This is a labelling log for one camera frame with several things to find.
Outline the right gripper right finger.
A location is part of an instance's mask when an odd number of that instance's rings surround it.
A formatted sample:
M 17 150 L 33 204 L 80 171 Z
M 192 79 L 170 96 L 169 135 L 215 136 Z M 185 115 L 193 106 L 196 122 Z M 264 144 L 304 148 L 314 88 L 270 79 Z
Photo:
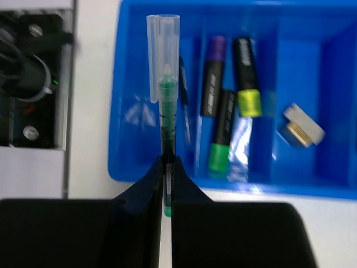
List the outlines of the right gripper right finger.
M 173 267 L 316 267 L 298 211 L 282 202 L 216 202 L 180 159 L 172 183 Z

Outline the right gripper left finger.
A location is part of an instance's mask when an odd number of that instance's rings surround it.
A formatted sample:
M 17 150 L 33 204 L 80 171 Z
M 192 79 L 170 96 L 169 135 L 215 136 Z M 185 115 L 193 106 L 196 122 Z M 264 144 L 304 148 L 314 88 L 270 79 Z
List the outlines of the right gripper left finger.
M 112 199 L 1 200 L 2 267 L 157 267 L 162 162 Z

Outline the green cap highlighter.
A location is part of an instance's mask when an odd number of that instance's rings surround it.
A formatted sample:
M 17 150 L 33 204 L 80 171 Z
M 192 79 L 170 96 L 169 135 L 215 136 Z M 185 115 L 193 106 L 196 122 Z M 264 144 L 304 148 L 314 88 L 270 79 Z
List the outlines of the green cap highlighter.
M 215 135 L 210 146 L 209 169 L 225 173 L 228 168 L 228 155 L 235 112 L 235 91 L 221 90 Z

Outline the yellow cap highlighter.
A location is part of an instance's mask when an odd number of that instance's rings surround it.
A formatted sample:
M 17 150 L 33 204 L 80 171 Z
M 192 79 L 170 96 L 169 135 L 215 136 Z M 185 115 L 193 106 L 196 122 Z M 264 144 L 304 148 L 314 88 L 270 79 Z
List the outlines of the yellow cap highlighter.
M 240 115 L 242 117 L 260 117 L 262 104 L 250 38 L 234 39 L 233 57 Z

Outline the grey white eraser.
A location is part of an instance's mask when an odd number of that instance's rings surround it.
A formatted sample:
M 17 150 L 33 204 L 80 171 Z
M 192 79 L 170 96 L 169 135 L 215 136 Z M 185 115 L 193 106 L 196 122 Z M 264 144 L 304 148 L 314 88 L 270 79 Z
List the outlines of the grey white eraser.
M 318 145 L 325 137 L 325 131 L 296 103 L 292 103 L 283 115 L 288 122 L 296 123 L 312 140 L 312 144 Z

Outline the purple cap highlighter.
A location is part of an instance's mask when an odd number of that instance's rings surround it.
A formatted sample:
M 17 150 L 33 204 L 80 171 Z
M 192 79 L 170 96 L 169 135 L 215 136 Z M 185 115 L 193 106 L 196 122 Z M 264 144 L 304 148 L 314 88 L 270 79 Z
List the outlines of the purple cap highlighter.
M 216 117 L 218 113 L 221 85 L 225 69 L 226 38 L 213 36 L 209 39 L 202 79 L 200 114 Z

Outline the green refill pen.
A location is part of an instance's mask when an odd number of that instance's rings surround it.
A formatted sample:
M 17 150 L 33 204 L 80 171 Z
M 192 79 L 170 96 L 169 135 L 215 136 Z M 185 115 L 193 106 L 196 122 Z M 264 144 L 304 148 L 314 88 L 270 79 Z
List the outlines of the green refill pen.
M 171 217 L 179 97 L 179 15 L 147 16 L 150 100 L 159 103 L 164 214 Z

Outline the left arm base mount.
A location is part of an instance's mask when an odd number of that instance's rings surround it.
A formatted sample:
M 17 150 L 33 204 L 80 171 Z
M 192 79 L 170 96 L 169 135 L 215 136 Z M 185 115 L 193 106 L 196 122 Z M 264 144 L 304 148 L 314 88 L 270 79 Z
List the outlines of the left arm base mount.
M 73 9 L 1 12 L 1 145 L 64 149 Z

